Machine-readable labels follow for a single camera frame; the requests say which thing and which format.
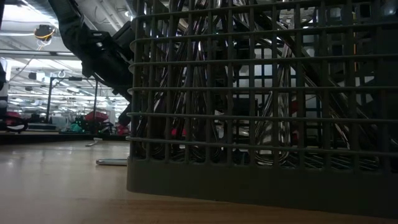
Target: wooden floor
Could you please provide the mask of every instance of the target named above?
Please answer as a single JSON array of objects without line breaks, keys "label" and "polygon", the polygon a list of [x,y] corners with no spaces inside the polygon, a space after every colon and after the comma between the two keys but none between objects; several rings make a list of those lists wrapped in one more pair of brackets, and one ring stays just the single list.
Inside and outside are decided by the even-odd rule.
[{"label": "wooden floor", "polygon": [[128,143],[86,143],[0,146],[0,223],[395,223],[131,193],[125,167],[95,164],[127,157]]}]

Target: pole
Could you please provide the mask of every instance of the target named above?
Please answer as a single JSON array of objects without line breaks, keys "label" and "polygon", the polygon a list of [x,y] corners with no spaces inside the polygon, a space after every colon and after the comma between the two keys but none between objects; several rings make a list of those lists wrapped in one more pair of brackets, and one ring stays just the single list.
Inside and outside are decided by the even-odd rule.
[{"label": "pole", "polygon": [[45,123],[49,123],[50,121],[50,107],[51,107],[51,92],[52,92],[52,81],[54,77],[50,77],[50,88],[49,88],[49,99],[47,101],[47,112],[45,113]]},{"label": "pole", "polygon": [[92,130],[93,134],[95,134],[95,118],[97,115],[97,92],[98,92],[98,81],[95,81],[94,110],[93,110],[93,112],[94,112],[93,124],[94,125],[93,125],[93,130]]}]

